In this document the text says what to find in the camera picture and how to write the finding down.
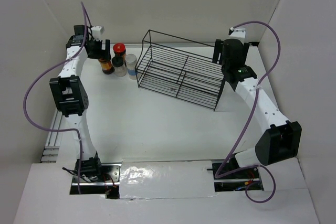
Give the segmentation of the brown sauce bottle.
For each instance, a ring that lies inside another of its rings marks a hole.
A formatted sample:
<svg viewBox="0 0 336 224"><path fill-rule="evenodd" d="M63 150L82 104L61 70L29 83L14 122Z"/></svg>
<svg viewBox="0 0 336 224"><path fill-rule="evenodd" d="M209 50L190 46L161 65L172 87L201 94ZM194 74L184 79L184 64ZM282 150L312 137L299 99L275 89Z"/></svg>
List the brown sauce bottle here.
<svg viewBox="0 0 336 224"><path fill-rule="evenodd" d="M108 57L107 59L99 59L98 61L104 74L112 74L114 72L111 57Z"/></svg>

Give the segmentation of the black lid shaker bottle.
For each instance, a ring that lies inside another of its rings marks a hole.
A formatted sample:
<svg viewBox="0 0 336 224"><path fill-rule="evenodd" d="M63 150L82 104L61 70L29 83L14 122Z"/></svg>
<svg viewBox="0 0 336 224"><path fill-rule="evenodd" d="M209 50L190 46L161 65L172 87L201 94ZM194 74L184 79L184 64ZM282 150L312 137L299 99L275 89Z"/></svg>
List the black lid shaker bottle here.
<svg viewBox="0 0 336 224"><path fill-rule="evenodd" d="M115 75L118 77L123 77L127 74L127 69L124 64L124 60L120 56L114 56L112 58L112 65L115 70Z"/></svg>

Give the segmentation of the silver lid glass jar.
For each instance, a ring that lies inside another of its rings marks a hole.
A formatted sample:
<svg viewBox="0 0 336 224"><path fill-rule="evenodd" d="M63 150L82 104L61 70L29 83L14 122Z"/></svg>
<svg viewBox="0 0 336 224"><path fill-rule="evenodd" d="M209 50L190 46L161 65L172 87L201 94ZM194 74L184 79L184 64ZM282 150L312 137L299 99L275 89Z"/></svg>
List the silver lid glass jar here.
<svg viewBox="0 0 336 224"><path fill-rule="evenodd" d="M125 63L127 66L127 71L130 79L136 80L137 79L137 71L135 69L137 64L137 57L134 54L127 54L125 57Z"/></svg>

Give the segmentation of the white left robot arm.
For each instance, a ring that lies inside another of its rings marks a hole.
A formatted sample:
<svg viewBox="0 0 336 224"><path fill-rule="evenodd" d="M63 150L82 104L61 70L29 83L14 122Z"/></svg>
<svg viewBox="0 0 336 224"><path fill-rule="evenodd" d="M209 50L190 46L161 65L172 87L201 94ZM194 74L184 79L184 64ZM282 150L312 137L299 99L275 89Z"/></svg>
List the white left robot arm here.
<svg viewBox="0 0 336 224"><path fill-rule="evenodd" d="M102 47L103 26L85 29L83 25L74 27L75 34L66 44L67 62L58 77L51 78L49 85L58 111L65 117L72 136L76 141L77 161L75 171L91 181L103 177L103 167L88 129L86 109L89 98L80 80L84 62L87 59L109 59L110 48Z"/></svg>

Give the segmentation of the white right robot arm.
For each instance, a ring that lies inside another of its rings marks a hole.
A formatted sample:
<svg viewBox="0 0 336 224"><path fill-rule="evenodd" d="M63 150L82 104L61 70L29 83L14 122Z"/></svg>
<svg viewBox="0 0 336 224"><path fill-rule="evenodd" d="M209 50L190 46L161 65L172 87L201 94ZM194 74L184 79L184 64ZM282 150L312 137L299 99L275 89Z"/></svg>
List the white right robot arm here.
<svg viewBox="0 0 336 224"><path fill-rule="evenodd" d="M242 177L248 166L268 166L296 157L302 133L301 125L280 112L258 83L256 73L245 64L248 48L248 43L238 39L218 39L213 53L213 62L222 67L223 82L245 101L262 131L255 147L232 155L235 161L229 172L235 178Z"/></svg>

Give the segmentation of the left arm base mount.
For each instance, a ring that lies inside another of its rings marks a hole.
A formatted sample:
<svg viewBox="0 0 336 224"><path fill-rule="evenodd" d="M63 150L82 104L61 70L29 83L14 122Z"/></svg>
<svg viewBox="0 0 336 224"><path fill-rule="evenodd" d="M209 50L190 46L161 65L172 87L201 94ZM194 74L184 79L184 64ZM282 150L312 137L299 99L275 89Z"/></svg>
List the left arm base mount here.
<svg viewBox="0 0 336 224"><path fill-rule="evenodd" d="M101 163L97 159L91 158L82 161L80 174L77 171L79 161L76 162L73 169L63 167L62 170L72 175L72 182L80 186L113 186L120 183L121 163Z"/></svg>

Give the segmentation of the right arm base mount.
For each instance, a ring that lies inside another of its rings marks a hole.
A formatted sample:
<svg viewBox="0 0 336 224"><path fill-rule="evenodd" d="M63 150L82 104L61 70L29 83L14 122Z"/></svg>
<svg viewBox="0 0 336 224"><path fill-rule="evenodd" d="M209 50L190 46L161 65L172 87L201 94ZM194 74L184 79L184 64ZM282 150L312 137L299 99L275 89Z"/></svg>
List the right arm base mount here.
<svg viewBox="0 0 336 224"><path fill-rule="evenodd" d="M248 185L248 190L263 190L260 174L257 168L249 168L233 174L229 174L222 178L215 178L215 173L221 163L212 162L211 167L206 170L213 173L215 192L225 191L244 191Z"/></svg>

